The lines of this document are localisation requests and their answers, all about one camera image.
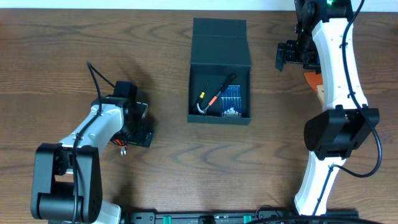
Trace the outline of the orange handled pliers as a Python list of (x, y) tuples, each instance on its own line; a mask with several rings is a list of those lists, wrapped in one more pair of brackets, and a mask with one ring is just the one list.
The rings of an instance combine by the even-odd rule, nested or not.
[(122, 139), (115, 139), (111, 141), (113, 144), (119, 146), (120, 153), (122, 156), (125, 156), (127, 154), (127, 142)]

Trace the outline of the orange scraper wooden handle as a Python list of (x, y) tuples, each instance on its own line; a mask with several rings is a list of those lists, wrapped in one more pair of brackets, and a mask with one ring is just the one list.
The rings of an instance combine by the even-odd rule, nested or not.
[(320, 103), (324, 104), (324, 86), (321, 73), (305, 72), (305, 79), (313, 91), (317, 94)]

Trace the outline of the small claw hammer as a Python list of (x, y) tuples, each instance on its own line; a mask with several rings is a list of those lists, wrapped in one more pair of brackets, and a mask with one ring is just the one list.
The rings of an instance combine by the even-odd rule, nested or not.
[(236, 79), (236, 74), (232, 73), (226, 80), (225, 82), (221, 85), (220, 89), (218, 92), (213, 96), (213, 98), (208, 102), (208, 104), (202, 109), (201, 106), (197, 107), (195, 106), (195, 109), (199, 114), (206, 114), (207, 110), (209, 107), (211, 107), (215, 101), (219, 98), (219, 96), (232, 84), (232, 82)]

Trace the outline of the dark green box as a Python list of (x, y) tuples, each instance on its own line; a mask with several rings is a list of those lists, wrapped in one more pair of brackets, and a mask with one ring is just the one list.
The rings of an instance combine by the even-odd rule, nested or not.
[[(245, 20), (195, 18), (187, 120), (191, 123), (248, 125), (251, 122), (251, 67)], [(236, 74), (236, 79), (230, 85), (241, 88), (242, 117), (221, 117), (220, 96), (206, 114), (199, 114), (195, 106), (206, 84), (209, 83), (202, 109), (232, 73)]]

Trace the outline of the blue precision screwdriver set case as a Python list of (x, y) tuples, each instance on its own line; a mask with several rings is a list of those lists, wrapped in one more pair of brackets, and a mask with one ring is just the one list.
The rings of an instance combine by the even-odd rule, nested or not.
[(220, 96), (220, 116), (227, 118), (242, 117), (241, 88), (239, 85), (229, 85)]

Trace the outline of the black yellow screwdriver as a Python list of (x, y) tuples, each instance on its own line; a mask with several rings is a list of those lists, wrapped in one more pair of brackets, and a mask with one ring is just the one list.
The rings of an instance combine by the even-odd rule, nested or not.
[(207, 88), (208, 88), (208, 85), (209, 85), (209, 83), (206, 84), (206, 86), (204, 87), (203, 91), (200, 93), (200, 95), (199, 95), (199, 97), (198, 97), (198, 99), (197, 99), (197, 102), (196, 102), (196, 106), (197, 106), (197, 107), (200, 107), (200, 106), (201, 106), (201, 103), (203, 102), (203, 99), (204, 99), (206, 90), (207, 90)]

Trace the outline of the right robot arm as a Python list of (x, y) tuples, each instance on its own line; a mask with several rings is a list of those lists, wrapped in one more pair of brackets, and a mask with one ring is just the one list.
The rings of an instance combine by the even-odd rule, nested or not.
[(322, 217), (339, 171), (360, 178), (343, 165), (369, 134), (374, 136), (377, 161), (364, 178), (381, 166), (382, 144), (376, 125), (379, 110), (370, 108), (358, 78), (354, 47), (354, 11), (350, 0), (296, 0), (297, 40), (279, 43), (275, 67), (282, 71), (287, 63), (319, 72), (323, 85), (323, 109), (308, 120), (304, 141), (308, 163), (299, 191), (294, 197), (300, 216)]

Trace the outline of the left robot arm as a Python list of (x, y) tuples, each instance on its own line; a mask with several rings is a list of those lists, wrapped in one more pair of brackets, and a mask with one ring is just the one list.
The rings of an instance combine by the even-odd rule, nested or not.
[(95, 99), (86, 119), (58, 143), (35, 152), (30, 210), (49, 223), (128, 223), (128, 214), (103, 198), (100, 155), (109, 142), (149, 147), (153, 129), (137, 86), (118, 81), (113, 94)]

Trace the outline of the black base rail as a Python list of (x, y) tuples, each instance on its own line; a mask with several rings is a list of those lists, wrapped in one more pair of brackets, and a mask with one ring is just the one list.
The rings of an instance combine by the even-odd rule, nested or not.
[(238, 213), (154, 213), (136, 212), (122, 215), (126, 224), (243, 224), (263, 218), (294, 216), (294, 213), (271, 209)]

